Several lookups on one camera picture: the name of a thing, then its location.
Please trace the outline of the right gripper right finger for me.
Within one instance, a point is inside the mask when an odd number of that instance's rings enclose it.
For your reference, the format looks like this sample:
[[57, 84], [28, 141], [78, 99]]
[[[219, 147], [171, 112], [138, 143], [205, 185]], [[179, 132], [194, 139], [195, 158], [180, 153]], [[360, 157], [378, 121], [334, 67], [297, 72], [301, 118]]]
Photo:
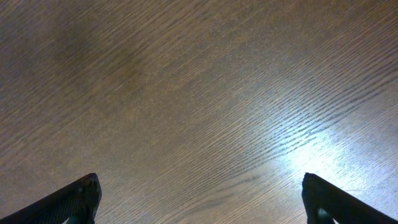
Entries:
[[302, 182], [302, 200], [308, 224], [397, 224], [397, 220], [308, 172]]

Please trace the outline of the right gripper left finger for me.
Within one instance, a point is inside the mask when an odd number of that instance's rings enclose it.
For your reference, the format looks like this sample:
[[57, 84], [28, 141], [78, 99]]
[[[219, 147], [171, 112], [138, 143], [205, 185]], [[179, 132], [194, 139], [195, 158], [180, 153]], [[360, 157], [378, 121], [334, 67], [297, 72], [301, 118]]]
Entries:
[[13, 224], [92, 224], [101, 200], [98, 176], [90, 173], [1, 219]]

